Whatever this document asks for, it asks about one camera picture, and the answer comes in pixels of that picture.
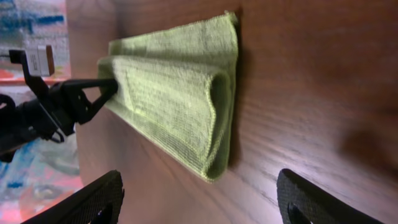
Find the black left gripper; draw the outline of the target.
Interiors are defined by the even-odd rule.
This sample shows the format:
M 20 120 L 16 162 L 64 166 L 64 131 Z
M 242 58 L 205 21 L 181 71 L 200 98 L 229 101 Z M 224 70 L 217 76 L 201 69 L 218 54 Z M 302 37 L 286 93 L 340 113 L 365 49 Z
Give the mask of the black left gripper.
M 22 65 L 24 79 L 35 98 L 16 105 L 8 95 L 1 95 L 1 161 L 11 162 L 16 151 L 38 138 L 62 143 L 75 133 L 75 123 L 93 119 L 104 104 L 118 91 L 114 78 L 68 80 L 47 86 L 42 78 L 33 77 L 24 50 L 10 50 L 11 63 Z M 101 92 L 90 101 L 84 90 Z

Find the light green microfiber cloth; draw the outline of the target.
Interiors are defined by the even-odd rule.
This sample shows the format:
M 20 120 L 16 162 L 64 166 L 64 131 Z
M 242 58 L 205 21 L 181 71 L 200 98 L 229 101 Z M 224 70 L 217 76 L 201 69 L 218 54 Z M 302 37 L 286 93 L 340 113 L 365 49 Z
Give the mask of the light green microfiber cloth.
M 98 61 L 98 76 L 118 83 L 107 109 L 206 182 L 228 165 L 237 23 L 225 12 L 113 40 Z

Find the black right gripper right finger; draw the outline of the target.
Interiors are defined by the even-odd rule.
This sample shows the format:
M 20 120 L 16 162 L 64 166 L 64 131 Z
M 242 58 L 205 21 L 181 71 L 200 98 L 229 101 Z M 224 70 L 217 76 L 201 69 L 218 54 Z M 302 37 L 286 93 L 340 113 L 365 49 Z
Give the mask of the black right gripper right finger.
M 290 169 L 279 172 L 277 202 L 284 224 L 381 224 Z

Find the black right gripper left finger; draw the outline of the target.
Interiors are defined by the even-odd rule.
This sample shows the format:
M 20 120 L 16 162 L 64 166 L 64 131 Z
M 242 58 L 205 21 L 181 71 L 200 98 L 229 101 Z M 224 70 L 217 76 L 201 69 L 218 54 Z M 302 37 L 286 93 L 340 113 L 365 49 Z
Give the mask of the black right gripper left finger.
M 22 224 L 117 224 L 123 199 L 121 173 L 111 170 Z

